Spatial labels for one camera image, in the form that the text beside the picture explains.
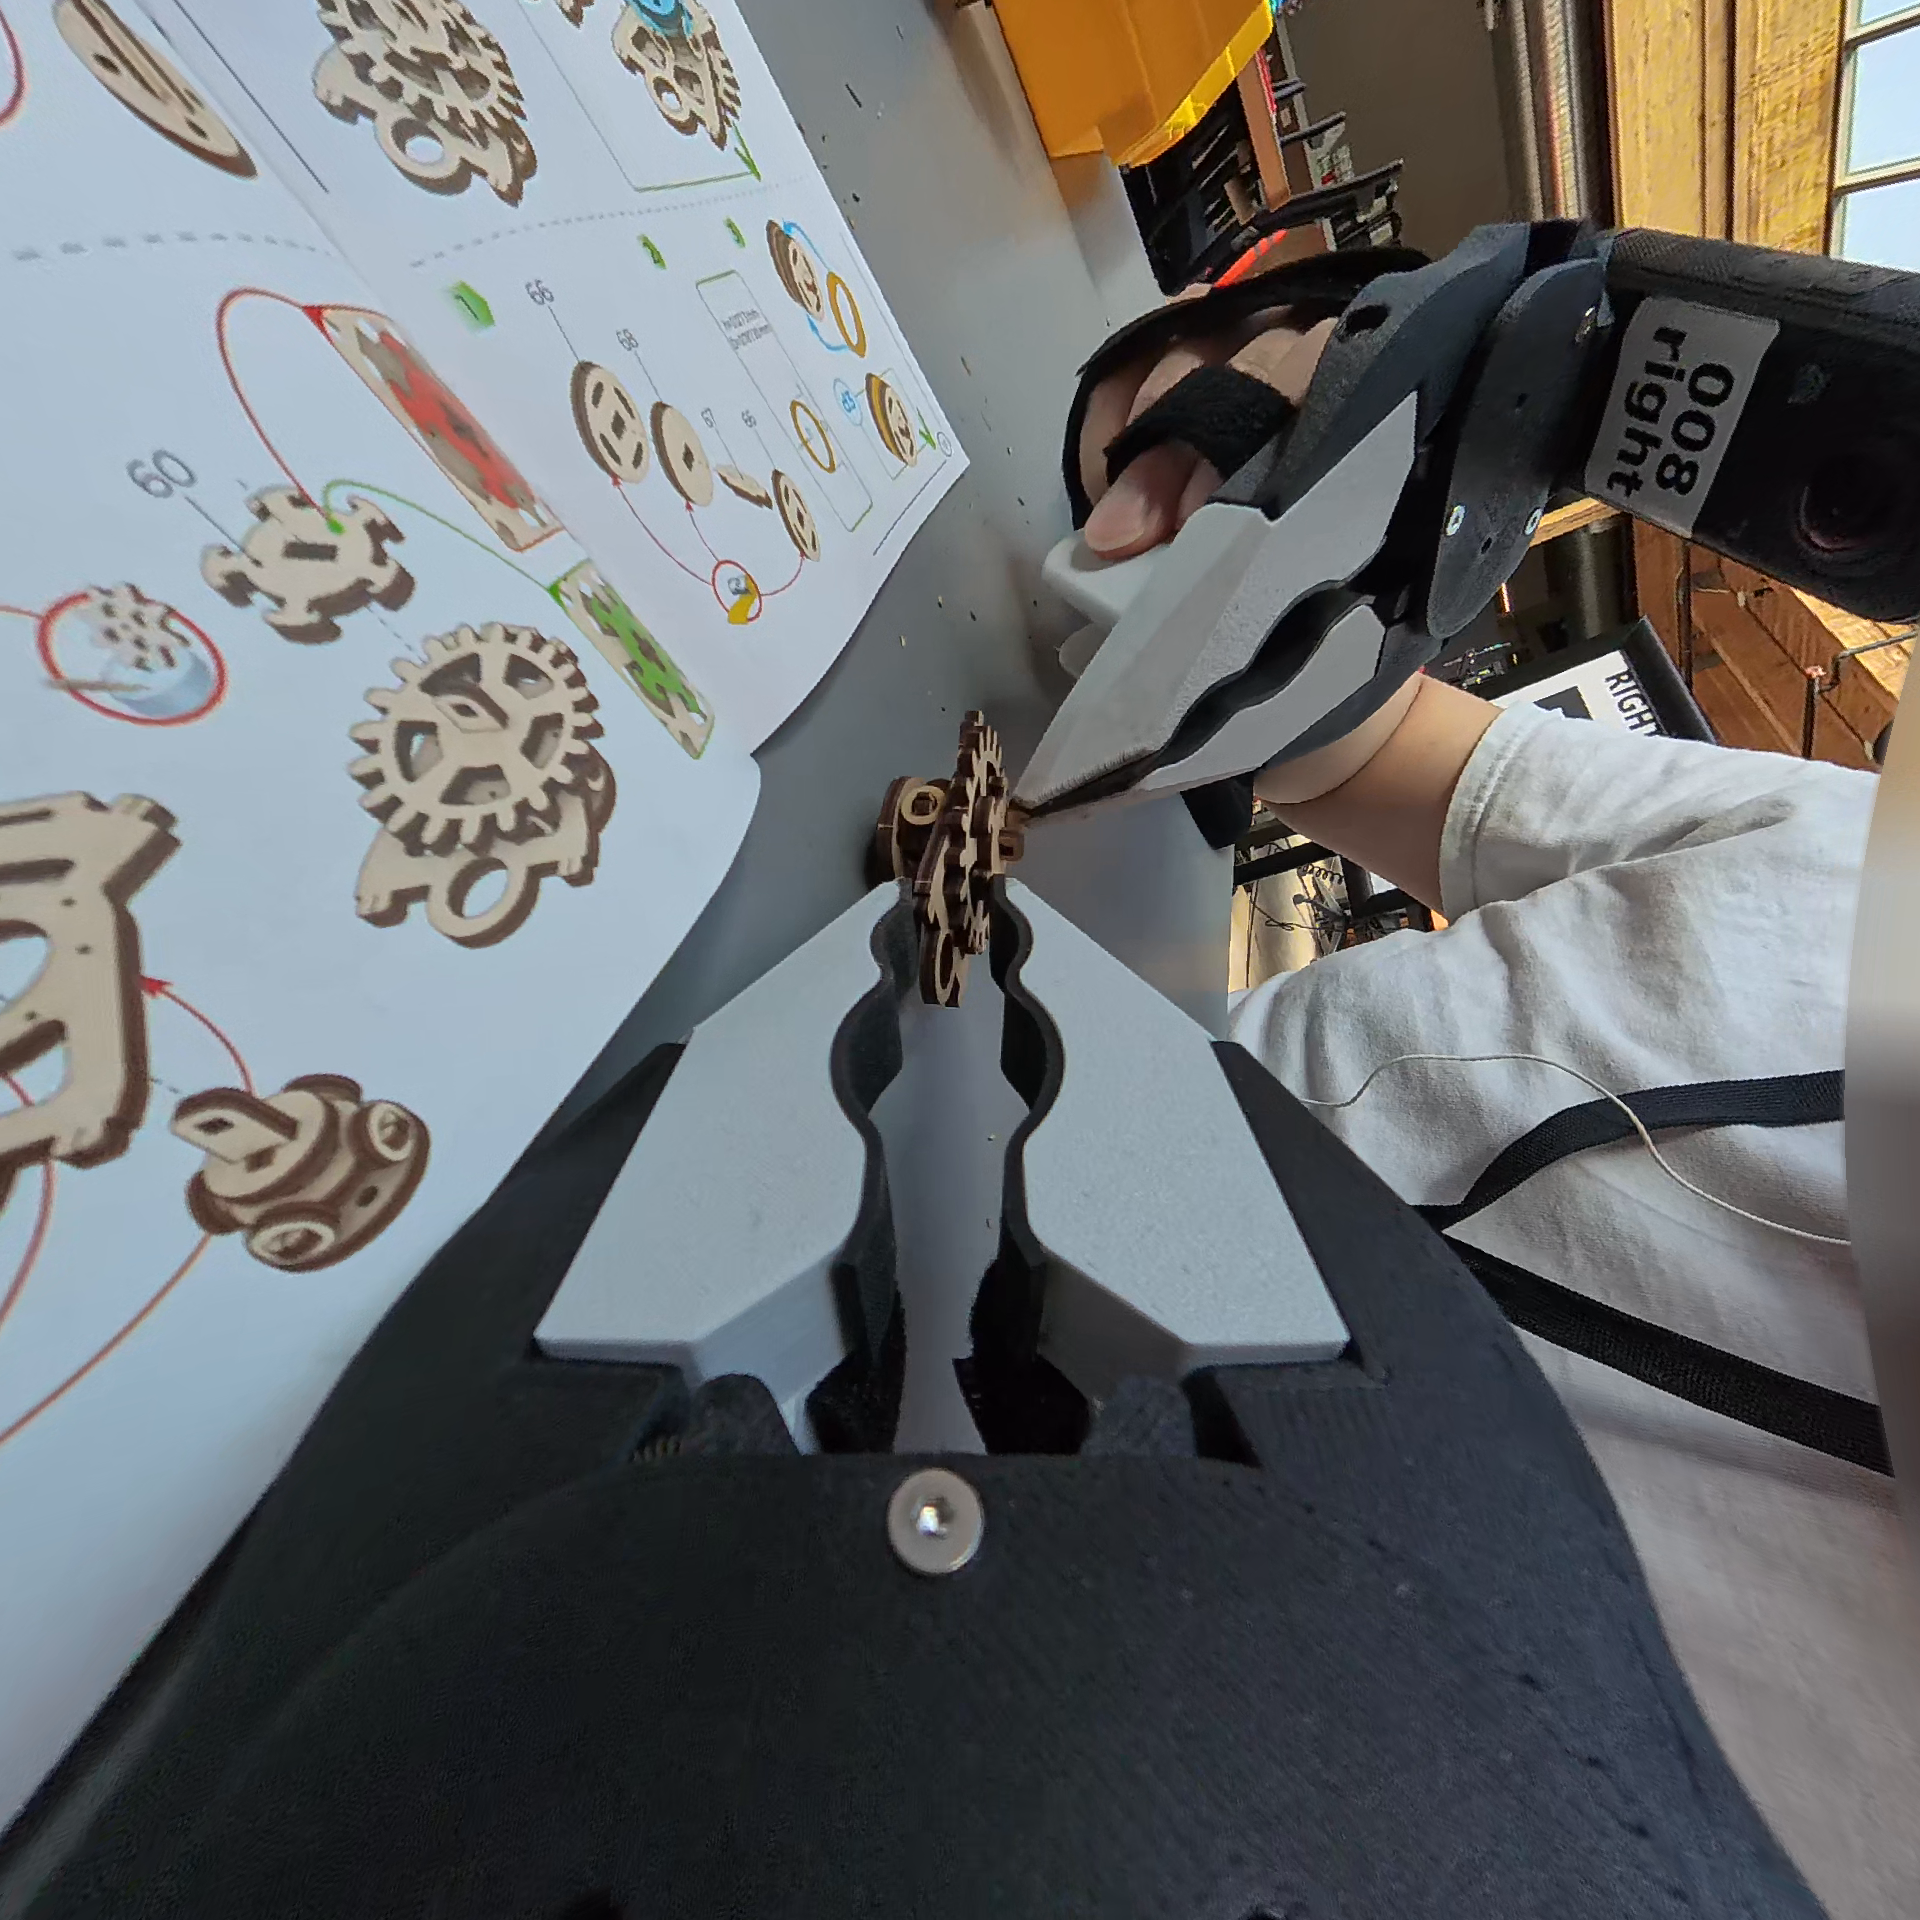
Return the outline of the black and white sign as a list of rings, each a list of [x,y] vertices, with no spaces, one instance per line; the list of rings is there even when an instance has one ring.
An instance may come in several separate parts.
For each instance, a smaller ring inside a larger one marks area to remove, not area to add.
[[[1482,699],[1534,707],[1632,735],[1719,743],[1647,618],[1478,685]]]

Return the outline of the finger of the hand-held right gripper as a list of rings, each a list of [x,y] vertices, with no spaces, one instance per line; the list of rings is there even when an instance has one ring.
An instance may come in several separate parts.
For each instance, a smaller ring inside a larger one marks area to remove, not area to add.
[[[1356,732],[1420,665],[1420,630],[1385,626],[1354,591],[1316,591],[1282,618],[1254,665],[1204,695],[1171,743],[1036,795],[1049,819],[1254,777]]]
[[[1016,781],[1016,805],[1171,743],[1187,713],[1244,675],[1286,615],[1354,591],[1382,554],[1417,452],[1406,395],[1281,517],[1212,503],[1156,555]]]

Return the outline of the person's white shirt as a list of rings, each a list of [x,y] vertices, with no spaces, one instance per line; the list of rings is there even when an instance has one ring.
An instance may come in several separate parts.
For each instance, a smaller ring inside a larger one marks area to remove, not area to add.
[[[1841,1067],[1830,882],[1443,879],[1446,931],[1260,990],[1239,1041],[1396,1193],[1585,1302],[1875,1401],[1844,1126],[1644,1121],[1615,1097]],[[1915,1916],[1915,1601],[1888,1477],[1542,1338],[1667,1637],[1832,1916]]]

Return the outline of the person's right hand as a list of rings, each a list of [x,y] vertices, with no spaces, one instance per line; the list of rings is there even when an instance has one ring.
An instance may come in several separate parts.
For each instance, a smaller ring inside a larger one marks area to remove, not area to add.
[[[1110,447],[1124,426],[1191,373],[1214,365],[1247,373],[1286,399],[1304,399],[1330,330],[1330,319],[1306,324],[1298,309],[1268,307],[1105,377],[1089,397],[1076,454],[1095,554],[1128,559],[1172,539],[1222,486],[1209,454],[1182,443],[1147,447],[1110,476]],[[1471,693],[1415,677],[1354,734],[1262,773],[1256,795],[1340,847],[1417,845],[1440,834],[1456,783],[1496,719],[1498,709]]]

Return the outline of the black tool rack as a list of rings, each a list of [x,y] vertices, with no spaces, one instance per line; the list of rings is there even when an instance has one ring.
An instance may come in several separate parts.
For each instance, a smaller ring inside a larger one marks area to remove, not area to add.
[[[1302,79],[1256,63],[1160,157],[1121,172],[1146,261],[1172,298],[1289,255],[1402,241],[1404,161],[1362,172],[1348,116],[1313,116]]]

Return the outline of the wooden gear assembly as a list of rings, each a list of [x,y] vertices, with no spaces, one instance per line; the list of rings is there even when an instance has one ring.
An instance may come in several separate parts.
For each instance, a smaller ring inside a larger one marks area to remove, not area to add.
[[[866,862],[868,882],[911,884],[926,1003],[960,1006],[969,965],[993,941],[993,810],[1011,801],[1001,735],[984,710],[958,734],[950,780],[889,781]]]

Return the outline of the printed instruction booklet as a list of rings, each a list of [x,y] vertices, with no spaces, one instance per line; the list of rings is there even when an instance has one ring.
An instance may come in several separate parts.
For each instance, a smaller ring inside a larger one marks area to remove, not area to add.
[[[6,4],[6,1822],[968,467],[737,4]]]

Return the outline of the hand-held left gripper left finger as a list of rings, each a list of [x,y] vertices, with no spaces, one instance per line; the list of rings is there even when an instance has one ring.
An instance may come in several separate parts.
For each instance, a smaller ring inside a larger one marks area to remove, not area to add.
[[[881,884],[692,1029],[535,1341],[546,1357],[760,1381],[804,1451],[889,1453],[905,1385],[873,1106],[920,979]]]

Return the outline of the wooden window frame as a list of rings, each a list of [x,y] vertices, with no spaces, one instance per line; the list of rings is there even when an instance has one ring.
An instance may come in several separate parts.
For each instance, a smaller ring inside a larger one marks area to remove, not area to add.
[[[1617,221],[1918,269],[1915,2],[1600,7]]]

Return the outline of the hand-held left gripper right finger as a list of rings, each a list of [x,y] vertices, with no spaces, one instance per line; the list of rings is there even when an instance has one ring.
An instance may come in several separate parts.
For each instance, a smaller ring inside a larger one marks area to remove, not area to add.
[[[1075,1453],[1132,1381],[1348,1349],[1214,1035],[1020,879],[993,886],[1006,1146],[960,1388],[993,1453]]]

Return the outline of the yellow plastic bin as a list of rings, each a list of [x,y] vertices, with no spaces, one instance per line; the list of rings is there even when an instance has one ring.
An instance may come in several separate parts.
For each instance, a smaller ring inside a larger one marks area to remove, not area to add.
[[[1187,138],[1273,33],[1268,2],[993,2],[1049,157],[1138,166]]]

